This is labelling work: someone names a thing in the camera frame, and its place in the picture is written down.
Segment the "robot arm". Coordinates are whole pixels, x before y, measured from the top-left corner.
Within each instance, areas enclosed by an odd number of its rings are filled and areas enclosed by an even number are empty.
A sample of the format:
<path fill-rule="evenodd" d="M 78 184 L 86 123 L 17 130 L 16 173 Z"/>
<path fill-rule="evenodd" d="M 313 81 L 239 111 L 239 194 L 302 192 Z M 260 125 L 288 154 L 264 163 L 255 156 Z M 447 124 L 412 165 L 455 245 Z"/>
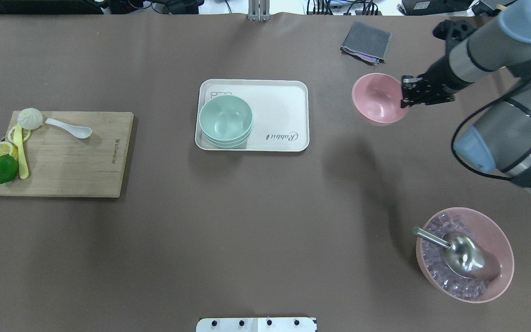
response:
<path fill-rule="evenodd" d="M 531 0 L 517 0 L 480 28 L 444 20 L 434 28 L 445 55 L 417 77 L 402 76 L 401 107 L 451 102 L 455 93 L 506 68 L 518 82 L 481 107 L 478 120 L 455 130 L 451 151 L 463 167 L 480 176 L 531 191 Z"/>

